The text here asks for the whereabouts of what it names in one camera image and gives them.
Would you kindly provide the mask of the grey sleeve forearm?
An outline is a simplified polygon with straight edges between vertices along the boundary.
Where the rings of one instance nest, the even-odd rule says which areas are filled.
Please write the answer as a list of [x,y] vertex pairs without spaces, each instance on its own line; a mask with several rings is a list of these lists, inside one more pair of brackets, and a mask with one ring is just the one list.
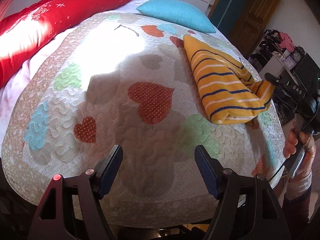
[[309,221],[311,182],[311,171],[289,180],[282,207],[288,225],[304,225]]

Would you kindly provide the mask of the person's right hand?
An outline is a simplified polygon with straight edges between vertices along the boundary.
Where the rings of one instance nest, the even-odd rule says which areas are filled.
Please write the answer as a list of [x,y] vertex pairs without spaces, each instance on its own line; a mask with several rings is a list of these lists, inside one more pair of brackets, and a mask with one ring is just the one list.
[[290,179],[290,182],[298,182],[306,178],[312,170],[313,161],[316,156],[316,144],[313,136],[310,133],[299,132],[296,133],[295,123],[292,124],[285,146],[283,149],[286,164],[296,155],[304,152],[303,159],[297,169],[295,176]]

